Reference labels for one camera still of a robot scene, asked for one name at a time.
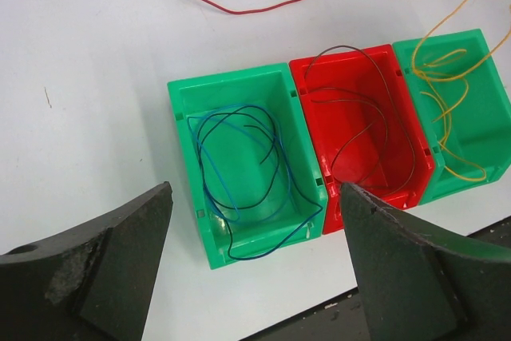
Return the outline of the left green plastic bin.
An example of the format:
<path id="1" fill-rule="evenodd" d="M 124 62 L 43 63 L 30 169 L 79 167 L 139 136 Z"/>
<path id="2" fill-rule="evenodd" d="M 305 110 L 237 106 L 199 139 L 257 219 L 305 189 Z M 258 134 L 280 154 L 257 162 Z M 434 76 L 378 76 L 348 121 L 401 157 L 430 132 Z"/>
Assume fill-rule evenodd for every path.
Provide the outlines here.
<path id="1" fill-rule="evenodd" d="M 319 238 L 327 190 L 285 63 L 170 81 L 209 266 Z"/>

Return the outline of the green plastic bin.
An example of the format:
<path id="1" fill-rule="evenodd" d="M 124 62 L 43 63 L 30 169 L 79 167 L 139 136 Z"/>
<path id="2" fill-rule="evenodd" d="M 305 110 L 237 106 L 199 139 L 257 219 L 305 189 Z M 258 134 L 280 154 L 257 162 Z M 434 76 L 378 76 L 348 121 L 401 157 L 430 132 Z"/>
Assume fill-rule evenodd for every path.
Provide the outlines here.
<path id="1" fill-rule="evenodd" d="M 209 266 L 319 238 L 327 190 L 285 63 L 170 81 Z"/>
<path id="2" fill-rule="evenodd" d="M 483 33 L 392 47 L 434 157 L 421 202 L 499 180 L 510 166 L 510 101 Z"/>

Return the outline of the right green plastic bin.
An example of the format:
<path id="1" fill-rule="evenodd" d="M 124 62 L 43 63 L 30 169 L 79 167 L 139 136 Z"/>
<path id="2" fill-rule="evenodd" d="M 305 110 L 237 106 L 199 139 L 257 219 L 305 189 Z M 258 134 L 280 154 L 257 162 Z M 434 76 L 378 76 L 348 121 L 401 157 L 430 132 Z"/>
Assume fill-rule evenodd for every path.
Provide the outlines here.
<path id="1" fill-rule="evenodd" d="M 392 47 L 434 157 L 421 202 L 499 180 L 510 166 L 510 101 L 483 33 Z"/>

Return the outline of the red plastic bin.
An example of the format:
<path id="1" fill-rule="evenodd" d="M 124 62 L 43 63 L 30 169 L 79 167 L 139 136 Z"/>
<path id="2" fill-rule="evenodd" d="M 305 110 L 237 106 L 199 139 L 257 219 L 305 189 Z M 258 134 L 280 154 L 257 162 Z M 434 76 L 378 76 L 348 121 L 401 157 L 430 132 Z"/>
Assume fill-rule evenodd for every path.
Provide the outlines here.
<path id="1" fill-rule="evenodd" d="M 343 228 L 344 183 L 399 209 L 419 205 L 435 163 L 392 46 L 330 49 L 289 67 L 327 188 L 323 234 Z"/>

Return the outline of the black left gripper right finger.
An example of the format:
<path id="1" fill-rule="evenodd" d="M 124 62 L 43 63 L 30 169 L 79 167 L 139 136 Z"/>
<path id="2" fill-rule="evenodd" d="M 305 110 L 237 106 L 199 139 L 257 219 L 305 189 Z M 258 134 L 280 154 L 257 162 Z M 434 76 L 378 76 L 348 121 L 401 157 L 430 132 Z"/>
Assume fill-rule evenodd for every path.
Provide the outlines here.
<path id="1" fill-rule="evenodd" d="M 508 340 L 510 250 L 399 210 L 356 184 L 341 213 L 373 340 Z"/>

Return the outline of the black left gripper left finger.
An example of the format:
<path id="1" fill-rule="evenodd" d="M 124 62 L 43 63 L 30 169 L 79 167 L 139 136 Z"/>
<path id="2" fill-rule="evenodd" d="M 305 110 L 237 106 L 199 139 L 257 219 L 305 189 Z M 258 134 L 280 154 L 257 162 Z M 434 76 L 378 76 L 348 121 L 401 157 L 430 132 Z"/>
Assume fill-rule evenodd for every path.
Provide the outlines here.
<path id="1" fill-rule="evenodd" d="M 164 182 L 1 256 L 3 340 L 140 340 L 172 215 Z"/>

